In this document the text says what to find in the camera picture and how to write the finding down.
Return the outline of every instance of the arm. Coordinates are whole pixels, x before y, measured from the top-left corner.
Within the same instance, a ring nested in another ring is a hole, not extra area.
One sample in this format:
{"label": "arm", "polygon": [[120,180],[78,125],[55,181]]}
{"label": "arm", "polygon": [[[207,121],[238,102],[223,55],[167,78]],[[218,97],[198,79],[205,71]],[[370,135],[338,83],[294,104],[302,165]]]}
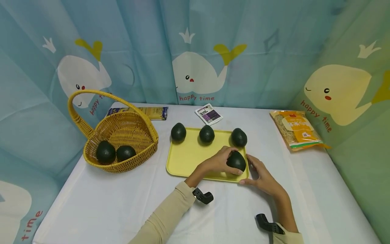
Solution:
{"label": "arm", "polygon": [[285,232],[285,235],[273,233],[274,244],[303,244],[302,234],[299,233],[295,223],[289,195],[272,177],[263,162],[251,155],[247,155],[247,158],[258,172],[259,178],[257,180],[244,179],[239,183],[255,186],[273,197],[279,217],[278,225]]}
{"label": "arm", "polygon": [[216,155],[199,164],[194,172],[179,183],[175,190],[158,206],[129,244],[165,244],[182,216],[195,202],[192,192],[210,171],[242,174],[226,165],[235,148],[223,147]]}
{"label": "arm", "polygon": [[195,171],[158,206],[129,244],[164,244],[175,230],[183,214],[195,202],[194,187],[207,172],[203,167]]}

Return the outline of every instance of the basket handle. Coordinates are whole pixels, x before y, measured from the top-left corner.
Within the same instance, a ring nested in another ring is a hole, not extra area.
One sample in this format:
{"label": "basket handle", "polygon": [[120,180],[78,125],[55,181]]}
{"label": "basket handle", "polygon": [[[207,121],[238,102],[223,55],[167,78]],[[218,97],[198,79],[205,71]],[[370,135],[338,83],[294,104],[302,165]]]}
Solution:
{"label": "basket handle", "polygon": [[73,93],[69,99],[68,99],[68,111],[69,114],[73,120],[73,122],[77,125],[77,127],[81,130],[81,132],[88,138],[90,139],[92,134],[94,133],[94,129],[90,125],[87,124],[87,122],[76,112],[73,106],[73,99],[82,93],[94,93],[102,96],[106,96],[108,98],[111,98],[113,100],[116,100],[117,102],[123,103],[124,105],[128,106],[129,108],[133,109],[141,118],[145,121],[149,131],[151,132],[153,125],[152,121],[147,117],[139,108],[134,106],[133,104],[129,103],[128,101],[121,99],[117,96],[114,96],[113,94],[110,93],[105,93],[102,91],[97,91],[97,90],[80,90],[76,91]]}

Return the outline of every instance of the whale tail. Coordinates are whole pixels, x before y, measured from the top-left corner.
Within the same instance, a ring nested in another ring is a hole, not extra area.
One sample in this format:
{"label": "whale tail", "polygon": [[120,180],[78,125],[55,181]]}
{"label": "whale tail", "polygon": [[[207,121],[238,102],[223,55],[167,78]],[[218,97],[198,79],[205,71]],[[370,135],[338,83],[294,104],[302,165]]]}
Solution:
{"label": "whale tail", "polygon": [[245,49],[246,44],[238,45],[233,48],[232,51],[229,51],[229,49],[223,44],[217,44],[214,47],[214,51],[221,55],[225,66],[227,66],[233,59],[235,59],[235,57],[240,55]]}
{"label": "whale tail", "polygon": [[379,103],[381,101],[390,100],[390,70],[383,74],[383,83],[376,92],[371,103]]}
{"label": "whale tail", "polygon": [[93,47],[91,47],[88,42],[83,39],[77,39],[74,41],[76,45],[85,47],[94,57],[100,62],[100,54],[103,49],[103,44],[101,41],[95,41]]}

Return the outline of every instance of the green curtain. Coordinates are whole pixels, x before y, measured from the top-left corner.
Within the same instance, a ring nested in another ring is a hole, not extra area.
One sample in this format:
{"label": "green curtain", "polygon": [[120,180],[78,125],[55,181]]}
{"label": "green curtain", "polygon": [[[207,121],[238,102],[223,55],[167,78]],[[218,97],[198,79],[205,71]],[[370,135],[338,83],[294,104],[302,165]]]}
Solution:
{"label": "green curtain", "polygon": [[332,147],[333,162],[383,243],[390,243],[389,8],[379,0],[348,5],[293,102]]}

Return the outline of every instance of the hand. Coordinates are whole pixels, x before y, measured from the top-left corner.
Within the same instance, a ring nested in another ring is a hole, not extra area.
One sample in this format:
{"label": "hand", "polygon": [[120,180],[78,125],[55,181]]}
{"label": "hand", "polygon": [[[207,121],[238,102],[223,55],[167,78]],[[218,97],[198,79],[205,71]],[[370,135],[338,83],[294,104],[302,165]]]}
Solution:
{"label": "hand", "polygon": [[243,179],[240,180],[240,184],[255,186],[273,197],[287,194],[284,188],[272,177],[263,162],[249,154],[246,157],[248,162],[255,167],[259,178],[256,180]]}
{"label": "hand", "polygon": [[223,146],[214,156],[209,159],[204,160],[200,164],[201,167],[204,167],[207,171],[213,172],[226,172],[234,175],[242,175],[242,171],[236,168],[229,167],[226,164],[227,158],[229,158],[232,151],[238,151],[237,148],[231,148],[228,146]]}

